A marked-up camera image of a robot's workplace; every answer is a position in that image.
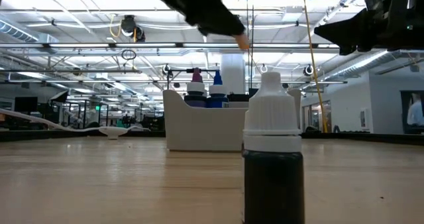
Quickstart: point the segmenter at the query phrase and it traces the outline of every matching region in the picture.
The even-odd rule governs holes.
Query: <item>wall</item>
[[[373,133],[368,72],[361,74],[359,78],[351,78],[347,81],[348,83],[343,85],[330,85],[322,95],[323,101],[331,101],[332,129],[338,125],[341,131],[361,131],[360,112],[362,109],[368,109],[368,128]],[[313,94],[311,97],[302,99],[301,106],[318,102],[318,95]]]
[[[51,97],[63,91],[55,87],[40,87],[39,84],[30,84],[30,89],[22,88],[17,84],[1,84],[0,100],[14,103],[15,97],[38,97],[39,103],[46,103]]]
[[[396,77],[395,72],[388,75],[370,76],[374,132],[403,134],[400,91],[424,90],[424,75],[410,74]]]

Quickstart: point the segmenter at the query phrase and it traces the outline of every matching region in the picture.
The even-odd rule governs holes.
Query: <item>ceiling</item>
[[[305,44],[308,43],[306,16],[303,0],[250,0],[250,9],[246,10],[246,0],[223,0],[223,3],[240,16],[249,27],[249,35],[253,43],[266,44]],[[363,0],[307,0],[309,23],[311,29],[316,25],[333,23],[353,17],[364,8]],[[135,15],[137,24],[146,35],[146,42],[196,42],[196,43],[234,43],[228,36],[210,35],[203,38],[195,27],[190,27],[184,21],[184,16],[168,8],[160,0],[3,0],[0,6],[0,21],[7,21],[28,34],[49,34],[61,43],[113,43],[132,42],[130,38],[119,32],[119,21],[124,15]],[[0,42],[22,42],[5,33],[0,33]],[[314,44],[328,44],[325,39],[312,34]],[[222,53],[241,53],[248,61],[247,52],[226,50],[223,48],[206,48],[188,50],[183,48],[138,48],[138,57],[126,64],[139,73],[109,73],[102,79],[108,80],[164,80],[162,69],[167,64],[171,68],[208,68],[221,65]],[[4,59],[11,56],[25,57],[25,62],[19,61],[16,66],[0,63],[0,67],[69,70],[75,68],[90,70],[123,69],[125,60],[121,58],[122,49],[73,49],[61,48],[55,53],[43,53],[37,49],[8,48],[8,54],[3,53]],[[257,49],[253,52],[253,60],[258,68],[267,66],[270,70],[281,73],[283,80],[308,80],[303,76],[304,67],[311,63],[309,49]],[[315,63],[320,73],[330,72],[344,63],[360,56],[351,54],[339,56],[338,49],[316,49]],[[75,76],[71,72],[48,74],[55,80],[95,80],[95,74]],[[190,75],[181,73],[176,80],[187,80]],[[260,79],[259,69],[255,69],[254,80]],[[139,95],[160,95],[161,86],[165,84],[123,84],[128,90]],[[104,90],[102,84],[91,86],[96,92],[111,93]],[[180,90],[185,91],[182,83]]]

